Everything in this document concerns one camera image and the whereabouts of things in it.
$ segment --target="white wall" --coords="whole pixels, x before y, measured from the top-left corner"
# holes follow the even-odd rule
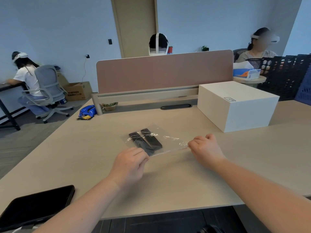
[[[27,36],[19,31],[20,23],[16,18],[16,11],[11,6],[9,0],[0,0],[0,82],[13,78],[17,71],[12,63],[11,55],[13,51],[27,52],[35,61],[37,56],[29,44]],[[22,106],[18,104],[17,98],[21,96],[22,88],[14,88],[0,92],[0,98],[10,112]]]
[[[281,38],[278,44],[270,47],[270,49],[278,55],[287,55],[284,53],[284,50],[292,31],[301,1],[302,0],[277,0],[272,15],[269,18],[268,26]]]
[[[311,53],[311,0],[302,0],[284,55]]]
[[[247,48],[276,0],[157,0],[159,32],[173,53]]]
[[[11,0],[41,63],[58,65],[69,82],[86,76],[98,91],[96,62],[121,58],[111,0]]]

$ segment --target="black remote control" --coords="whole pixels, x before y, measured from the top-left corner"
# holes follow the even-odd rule
[[[149,129],[142,129],[141,133],[145,136],[146,141],[148,141],[151,147],[155,150],[159,150],[163,147],[154,134],[149,131]]]
[[[151,156],[155,150],[138,134],[138,132],[133,132],[129,134],[130,138],[137,144],[138,148],[142,148],[148,156]]]

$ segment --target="person's left hand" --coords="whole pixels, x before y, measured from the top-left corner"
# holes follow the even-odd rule
[[[142,148],[123,150],[115,158],[107,179],[115,182],[121,189],[132,185],[142,178],[148,160],[149,156]]]

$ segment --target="door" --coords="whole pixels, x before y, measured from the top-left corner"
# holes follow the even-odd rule
[[[156,33],[155,0],[111,0],[122,58],[149,55]]]

